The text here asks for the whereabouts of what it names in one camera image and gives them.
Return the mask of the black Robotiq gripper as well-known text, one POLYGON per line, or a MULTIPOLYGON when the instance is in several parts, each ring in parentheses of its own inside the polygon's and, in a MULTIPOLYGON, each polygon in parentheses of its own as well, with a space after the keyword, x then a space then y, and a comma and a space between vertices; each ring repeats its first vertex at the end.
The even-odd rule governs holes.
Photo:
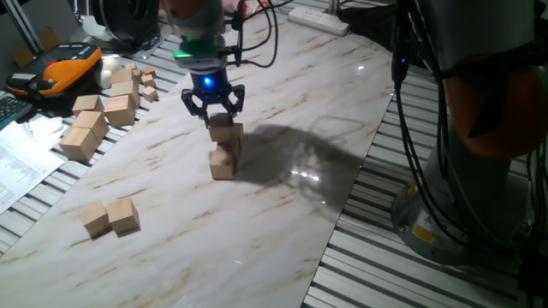
POLYGON ((198 116, 206 127, 209 127, 208 105, 222 104, 231 114, 236 115, 243 110, 245 100, 245 86, 232 86, 229 83, 227 70, 221 68, 209 74, 191 73, 191 79, 194 89, 183 89, 181 100, 188 109, 191 116, 198 116), (235 101, 230 100, 230 96, 235 97, 235 101), (194 102, 196 97, 201 106, 194 102))

